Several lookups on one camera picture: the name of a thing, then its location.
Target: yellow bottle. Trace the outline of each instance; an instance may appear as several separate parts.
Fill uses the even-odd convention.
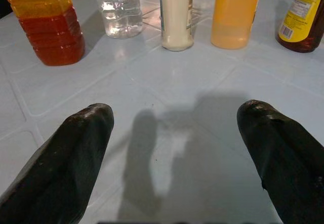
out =
[[[224,49],[248,44],[258,0],[215,0],[211,42]]]

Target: tile grout line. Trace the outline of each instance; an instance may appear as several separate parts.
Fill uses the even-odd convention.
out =
[[[153,38],[150,38],[150,39],[148,39],[148,40],[155,39],[155,38],[158,37],[158,36],[160,36],[160,35],[154,36]],[[151,52],[152,50],[156,49],[157,47],[158,47],[158,46],[153,47],[152,49],[149,49],[149,50],[147,50],[147,51],[143,51],[143,52],[141,52],[140,54],[138,54],[137,56],[135,56],[135,57],[134,57],[133,59],[131,59],[130,61],[127,61],[127,63],[126,63],[126,61],[123,61],[121,64],[115,65],[114,68],[113,68],[111,71],[109,71],[109,72],[103,74],[102,76],[98,77],[96,80],[94,80],[94,81],[92,81],[91,83],[89,83],[87,86],[85,86],[85,87],[83,87],[82,89],[80,89],[78,92],[72,94],[71,96],[69,96],[69,97],[65,98],[64,100],[60,101],[59,103],[55,104],[51,109],[46,110],[46,111],[44,111],[43,113],[38,114],[38,115],[32,115],[32,114],[31,114],[31,117],[36,117],[36,118],[41,118],[41,117],[43,117],[44,115],[46,115],[46,114],[52,112],[53,110],[55,110],[55,109],[57,109],[58,107],[62,106],[62,105],[65,104],[66,102],[70,101],[71,99],[77,97],[79,94],[81,94],[82,92],[86,91],[87,89],[89,89],[89,88],[92,87],[93,85],[97,84],[99,81],[105,79],[105,78],[108,77],[109,75],[114,74],[114,73],[117,73],[117,71],[119,71],[120,69],[123,69],[123,67],[124,67],[125,65],[129,65],[129,64],[133,63],[133,62],[136,61],[139,57],[142,57],[143,55],[145,55],[145,53],[149,53],[149,52]]]
[[[232,74],[232,72],[237,68],[237,64],[233,64],[232,68],[229,68],[227,71],[224,72],[224,74],[222,74],[220,77],[221,79],[219,80],[219,82],[217,82],[216,85],[210,85],[207,88],[207,91],[212,90],[212,88],[218,88],[224,80],[226,80],[226,78]],[[148,91],[150,94],[152,94],[155,98],[157,98],[163,105],[165,105],[166,107],[168,107],[168,105],[170,104],[170,102],[168,102],[167,100],[165,100],[163,97],[161,98],[160,96],[158,96],[158,91],[152,89],[151,87],[149,87],[148,85],[143,85],[140,81],[137,81],[133,78],[131,78],[128,73],[125,73],[125,75],[127,76],[127,78],[129,78],[130,80],[132,80],[133,82],[135,82],[139,87],[141,87],[142,89]]]
[[[228,144],[228,141],[226,141],[225,139],[222,139],[221,137],[219,137],[217,134],[213,133],[208,128],[206,128],[203,125],[199,124],[196,120],[192,119],[192,121],[193,121],[195,127],[197,127],[198,129],[204,131],[209,138],[219,140],[221,142],[222,146],[224,146],[226,148],[229,148],[231,151],[235,152],[238,156],[242,157],[244,160],[250,161],[249,158],[247,158],[245,155],[241,154],[241,152],[238,151],[235,147],[233,147],[231,144]]]
[[[154,27],[153,25],[151,25],[151,24],[149,24],[149,23],[147,23],[147,22],[143,22],[143,23],[144,23],[145,25],[151,27],[151,28],[154,28],[154,29],[157,29],[158,31],[161,31],[160,28]]]
[[[34,117],[30,114],[28,107],[26,105],[26,102],[24,101],[14,78],[11,76],[11,73],[8,73],[7,68],[6,68],[7,66],[6,65],[3,65],[3,66],[7,73],[7,80],[10,84],[11,90],[12,90],[12,92],[15,96],[15,99],[17,100],[17,103],[19,105],[19,108],[22,111],[22,114],[25,118],[25,122],[22,125],[20,125],[18,128],[16,128],[11,133],[7,134],[5,137],[11,136],[14,133],[19,132],[19,131],[28,130],[33,135],[36,146],[39,147],[41,142],[43,141],[43,138],[39,134],[39,131],[37,130],[36,121],[35,121]]]
[[[10,75],[19,74],[19,73],[21,73],[21,72],[24,72],[25,70],[28,70],[28,69],[30,69],[30,68],[32,68],[32,67],[37,66],[37,65],[38,65],[38,63],[36,63],[36,64],[32,64],[32,65],[29,65],[29,66],[27,66],[27,67],[25,67],[25,68],[23,68],[23,69],[21,69],[21,70],[19,70],[19,71],[10,71],[9,74],[10,74]]]
[[[271,77],[274,77],[276,80],[280,81],[280,82],[281,82],[282,84],[284,84],[284,85],[292,86],[292,87],[294,87],[294,88],[297,88],[297,89],[299,89],[299,90],[301,90],[301,91],[304,91],[304,92],[306,92],[306,93],[312,94],[313,96],[319,97],[319,98],[321,98],[321,99],[324,100],[324,95],[321,95],[321,94],[315,93],[315,92],[310,91],[310,90],[308,90],[308,89],[306,89],[306,88],[303,88],[303,87],[301,87],[301,86],[295,85],[295,84],[289,82],[287,78],[282,79],[282,78],[280,78],[280,77],[278,77],[278,76],[276,76],[276,75],[274,75],[274,74],[272,74],[272,73],[270,73],[270,72],[268,72],[268,71],[263,70],[262,68],[259,68],[258,66],[255,66],[255,65],[249,64],[248,62],[243,62],[242,65],[243,65],[243,66],[250,67],[250,68],[253,68],[253,69],[255,69],[255,70],[258,70],[258,71],[260,71],[260,72],[262,72],[262,73],[265,73],[265,74],[267,74],[267,75],[269,75],[269,76],[271,76]]]

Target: water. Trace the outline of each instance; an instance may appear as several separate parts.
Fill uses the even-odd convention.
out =
[[[97,0],[106,33],[114,38],[129,38],[142,30],[140,0]]]

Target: bottle label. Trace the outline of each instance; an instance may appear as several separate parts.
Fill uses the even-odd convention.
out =
[[[294,0],[279,29],[279,37],[287,42],[307,38],[320,0]]]
[[[192,0],[189,0],[188,18],[187,18],[187,30],[189,34],[191,34],[191,20],[192,20]]]

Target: orange liquid bottle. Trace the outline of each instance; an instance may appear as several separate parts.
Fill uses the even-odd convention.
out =
[[[224,49],[245,47],[258,0],[215,0],[211,42]]]
[[[311,52],[319,46],[323,25],[324,0],[294,0],[276,39],[292,51]]]
[[[46,65],[77,62],[85,42],[71,0],[8,0],[38,58]]]

